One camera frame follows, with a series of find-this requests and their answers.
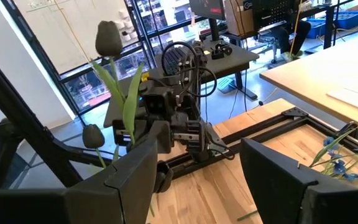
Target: blue bin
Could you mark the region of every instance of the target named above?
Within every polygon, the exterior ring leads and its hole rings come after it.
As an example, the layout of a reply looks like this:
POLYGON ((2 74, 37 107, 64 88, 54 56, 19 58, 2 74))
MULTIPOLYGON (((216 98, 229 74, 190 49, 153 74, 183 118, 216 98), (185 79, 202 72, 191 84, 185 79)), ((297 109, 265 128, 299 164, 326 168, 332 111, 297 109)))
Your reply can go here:
MULTIPOLYGON (((323 16, 318 20, 325 21, 326 17, 323 16)), ((358 11, 344 11, 339 12, 338 22, 335 24, 337 28, 340 29, 351 29, 358 26, 358 11)))
POLYGON ((324 20, 322 21, 321 19, 308 19, 307 21, 311 25, 311 29, 306 36, 307 38, 317 39, 318 37, 321 37, 325 34, 326 22, 324 20))

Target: cardboard box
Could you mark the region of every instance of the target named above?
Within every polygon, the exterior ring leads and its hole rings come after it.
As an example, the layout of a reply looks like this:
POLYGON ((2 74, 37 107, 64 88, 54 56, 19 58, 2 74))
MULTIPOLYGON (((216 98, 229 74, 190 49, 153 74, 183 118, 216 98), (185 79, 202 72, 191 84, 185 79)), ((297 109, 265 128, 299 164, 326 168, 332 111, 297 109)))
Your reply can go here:
POLYGON ((231 34, 246 37, 255 34, 251 0, 225 0, 224 10, 227 29, 231 34))

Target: floor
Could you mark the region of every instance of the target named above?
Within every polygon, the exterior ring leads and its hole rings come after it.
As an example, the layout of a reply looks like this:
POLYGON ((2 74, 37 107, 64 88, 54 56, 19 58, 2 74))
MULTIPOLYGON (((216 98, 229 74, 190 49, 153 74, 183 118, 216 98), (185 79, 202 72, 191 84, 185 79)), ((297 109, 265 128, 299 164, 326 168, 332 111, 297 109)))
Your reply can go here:
MULTIPOLYGON (((336 44, 340 45, 344 41, 357 38, 357 36, 358 33, 349 35, 345 37, 344 40, 338 39, 336 44)), ((319 47, 317 46, 320 44, 321 42, 318 39, 308 39, 303 46, 303 50, 313 47, 316 47, 315 49, 319 50, 319 47)), ((245 108, 244 95, 241 92, 232 91, 227 94, 222 94, 220 91, 215 91, 211 96, 208 97, 207 102, 205 102, 205 100, 201 102, 203 118, 207 119, 208 115, 208 121, 216 124, 229 119, 230 116, 233 117, 243 113, 245 110, 251 110, 252 108, 255 108, 259 105, 259 101, 268 103, 270 101, 283 98, 336 128, 341 128, 344 125, 342 121, 307 104, 306 102, 281 89, 274 91, 275 87, 273 85, 259 78, 259 73, 267 69, 267 65, 270 63, 271 59, 272 51, 260 55, 260 58, 256 62, 251 63, 250 69, 247 72, 247 87, 256 95, 258 95, 258 100, 251 101, 247 98, 247 108, 245 108)), ((207 91, 210 89, 211 84, 207 84, 207 91)), ((106 113, 107 107, 108 104, 105 104, 94 109, 93 111, 90 111, 88 114, 84 115, 84 120, 89 124, 97 124, 99 127, 103 128, 104 115, 106 113)), ((106 138, 106 143, 100 150, 113 152, 116 145, 114 144, 114 139, 112 137, 112 128, 102 129, 102 132, 106 138)), ((67 145, 84 147, 81 140, 82 125, 78 119, 75 119, 72 123, 68 123, 52 129, 52 133, 57 139, 65 142, 67 145)), ((17 152, 23 157, 23 159, 25 159, 29 164, 32 164, 34 167, 23 172, 21 176, 19 176, 19 178, 11 185, 12 189, 64 187, 62 183, 54 176, 52 171, 47 167, 47 165, 42 162, 41 158, 36 155, 35 151, 29 146, 28 143, 24 142, 21 144, 17 152)), ((123 155, 124 153, 124 148, 120 148, 120 155, 123 155)), ((111 155, 109 154, 104 154, 103 156, 111 158, 111 155)), ((87 178, 100 170, 98 167, 80 164, 77 162, 73 162, 73 165, 83 178, 87 178)))

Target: black monitor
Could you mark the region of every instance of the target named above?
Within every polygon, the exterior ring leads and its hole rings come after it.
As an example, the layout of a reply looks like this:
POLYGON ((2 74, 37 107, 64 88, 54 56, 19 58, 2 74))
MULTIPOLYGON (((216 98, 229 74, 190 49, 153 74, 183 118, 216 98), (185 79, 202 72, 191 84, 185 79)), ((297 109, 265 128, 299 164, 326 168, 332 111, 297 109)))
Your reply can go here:
POLYGON ((223 0, 190 0, 190 7, 197 16, 209 19, 212 41, 219 40, 216 19, 225 20, 223 0))
POLYGON ((190 0, 190 7, 197 16, 225 19, 223 0, 190 0))

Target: blue flower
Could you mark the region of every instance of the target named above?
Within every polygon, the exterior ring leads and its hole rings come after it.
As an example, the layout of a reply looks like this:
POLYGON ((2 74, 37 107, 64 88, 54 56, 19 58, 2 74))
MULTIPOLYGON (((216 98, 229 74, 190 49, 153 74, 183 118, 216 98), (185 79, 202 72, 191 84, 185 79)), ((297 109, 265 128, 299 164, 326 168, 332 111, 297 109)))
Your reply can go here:
POLYGON ((340 155, 340 154, 336 154, 334 151, 328 151, 328 155, 331 156, 331 159, 340 159, 340 158, 343 157, 343 156, 340 155))
MULTIPOLYGON (((333 143, 334 140, 335 139, 333 137, 328 137, 328 138, 324 139, 323 146, 324 147, 328 146, 329 144, 333 143)), ((337 150, 337 149, 339 149, 338 144, 335 144, 332 148, 330 148, 330 150, 337 150)))
POLYGON ((354 179, 358 178, 358 174, 347 174, 347 173, 344 173, 343 174, 343 177, 349 181, 349 182, 353 182, 354 179))
POLYGON ((342 175, 346 172, 345 162, 342 160, 338 160, 337 162, 333 162, 334 164, 334 174, 342 175))

